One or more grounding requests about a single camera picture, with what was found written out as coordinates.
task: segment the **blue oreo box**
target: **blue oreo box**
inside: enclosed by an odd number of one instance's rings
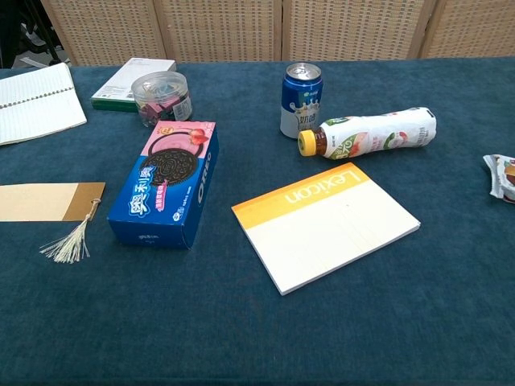
[[[217,156],[214,123],[158,122],[109,211],[117,238],[190,248]]]

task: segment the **blue tablecloth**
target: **blue tablecloth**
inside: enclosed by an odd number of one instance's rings
[[[196,242],[121,245],[105,217],[150,131],[92,109],[116,68],[72,68],[88,123],[0,147],[0,183],[106,181],[92,256],[38,253],[73,224],[0,224],[0,384],[513,384],[515,206],[482,156],[515,156],[515,58],[319,66],[323,119],[436,115],[427,147],[354,158],[420,230],[281,297],[230,207],[339,163],[279,132],[286,64],[180,64],[220,139]]]

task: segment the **can lid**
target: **can lid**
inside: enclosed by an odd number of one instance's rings
[[[299,133],[297,141],[299,145],[300,154],[304,157],[309,157],[316,154],[316,140],[315,133],[311,130],[303,130]]]
[[[173,71],[152,72],[137,78],[131,86],[137,101],[162,101],[187,92],[186,77]]]
[[[286,74],[298,80],[314,80],[322,74],[322,70],[309,63],[295,63],[288,66]]]

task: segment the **white tassel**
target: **white tassel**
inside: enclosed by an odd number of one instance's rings
[[[86,247],[85,242],[86,225],[97,209],[100,199],[94,199],[92,203],[91,211],[86,215],[82,223],[73,229],[69,235],[39,247],[41,249],[39,252],[49,259],[54,259],[56,263],[73,264],[81,261],[84,255],[89,257],[88,247]]]

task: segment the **tan bookmark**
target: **tan bookmark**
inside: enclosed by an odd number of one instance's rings
[[[58,263],[89,257],[88,221],[95,215],[105,183],[24,183],[0,186],[0,221],[82,221],[73,231],[40,251]]]

